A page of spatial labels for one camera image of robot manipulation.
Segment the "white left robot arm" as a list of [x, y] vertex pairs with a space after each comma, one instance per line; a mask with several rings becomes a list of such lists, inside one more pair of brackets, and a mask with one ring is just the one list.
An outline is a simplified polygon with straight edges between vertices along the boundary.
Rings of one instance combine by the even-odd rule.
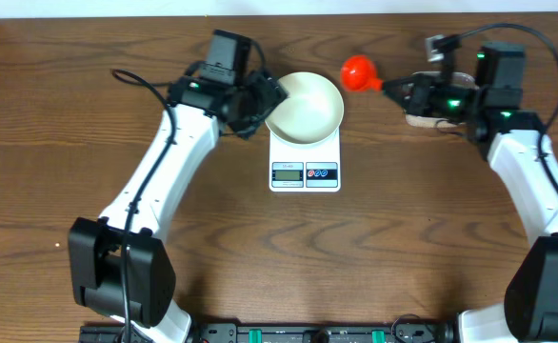
[[141, 76], [114, 78], [151, 91], [162, 121], [127, 185], [95, 219], [79, 217], [69, 236], [75, 302], [116, 320], [86, 325], [82, 342], [189, 342], [192, 318], [175, 302], [176, 274], [165, 243], [171, 220], [197, 169], [220, 137], [247, 140], [287, 99], [265, 62], [248, 68], [260, 45], [225, 30], [212, 34], [206, 59], [160, 92]]

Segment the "clear plastic container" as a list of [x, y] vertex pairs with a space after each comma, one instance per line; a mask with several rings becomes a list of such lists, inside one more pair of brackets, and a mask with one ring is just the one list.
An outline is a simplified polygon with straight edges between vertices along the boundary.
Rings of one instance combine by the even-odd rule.
[[[463, 73], [463, 72], [455, 72], [452, 75], [452, 85], [453, 86], [461, 86], [466, 89], [477, 89], [478, 86], [475, 84], [475, 79], [473, 76]], [[406, 122], [418, 128], [424, 129], [451, 129], [456, 128], [463, 123], [454, 124], [447, 120], [447, 118], [437, 118], [437, 117], [425, 117], [425, 116], [417, 116], [404, 111]]]

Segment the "white digital kitchen scale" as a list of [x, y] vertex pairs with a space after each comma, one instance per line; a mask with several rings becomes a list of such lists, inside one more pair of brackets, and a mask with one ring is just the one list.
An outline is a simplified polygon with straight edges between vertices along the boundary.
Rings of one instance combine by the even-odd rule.
[[269, 189], [272, 192], [338, 192], [341, 189], [340, 131], [325, 140], [298, 145], [272, 134]]

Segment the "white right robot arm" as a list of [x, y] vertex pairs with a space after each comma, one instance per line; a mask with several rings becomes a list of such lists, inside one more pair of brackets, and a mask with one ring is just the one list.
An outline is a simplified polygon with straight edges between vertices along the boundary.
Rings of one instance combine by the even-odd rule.
[[439, 71], [386, 82], [383, 93], [407, 114], [464, 124], [466, 138], [503, 181], [530, 251], [501, 303], [460, 313], [439, 327], [439, 342], [558, 342], [558, 163], [535, 111], [522, 109], [521, 45], [489, 42], [478, 51], [474, 86], [454, 82], [456, 36], [426, 41]]

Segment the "soybeans in container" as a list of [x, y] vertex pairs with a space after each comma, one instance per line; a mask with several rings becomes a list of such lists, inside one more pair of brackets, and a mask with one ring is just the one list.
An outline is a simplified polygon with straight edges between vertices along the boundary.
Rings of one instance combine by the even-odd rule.
[[417, 116], [412, 114], [406, 115], [407, 123], [417, 128], [433, 129], [438, 119], [433, 117]]

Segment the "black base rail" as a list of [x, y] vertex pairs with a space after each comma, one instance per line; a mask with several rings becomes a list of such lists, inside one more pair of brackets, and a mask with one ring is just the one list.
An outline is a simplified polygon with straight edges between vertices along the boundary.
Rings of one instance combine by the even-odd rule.
[[80, 327], [78, 343], [111, 342], [185, 343], [458, 343], [452, 324], [397, 322], [376, 326], [278, 326], [235, 323], [161, 324], [145, 329], [136, 324], [129, 331], [118, 325], [88, 324]]

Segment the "cream bowl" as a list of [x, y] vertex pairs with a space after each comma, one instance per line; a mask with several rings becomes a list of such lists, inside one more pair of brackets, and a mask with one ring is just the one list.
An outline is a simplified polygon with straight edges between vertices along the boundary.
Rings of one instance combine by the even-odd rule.
[[299, 71], [281, 77], [278, 82], [288, 97], [266, 119], [275, 136], [290, 144], [314, 145], [340, 128], [344, 101], [341, 92], [326, 77]]

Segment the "red plastic scoop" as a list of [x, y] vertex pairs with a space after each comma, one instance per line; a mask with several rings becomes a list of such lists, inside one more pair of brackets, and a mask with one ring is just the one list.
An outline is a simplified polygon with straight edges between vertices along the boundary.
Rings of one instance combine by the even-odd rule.
[[375, 64], [365, 55], [350, 57], [341, 67], [340, 79], [347, 91], [381, 91], [384, 84]]

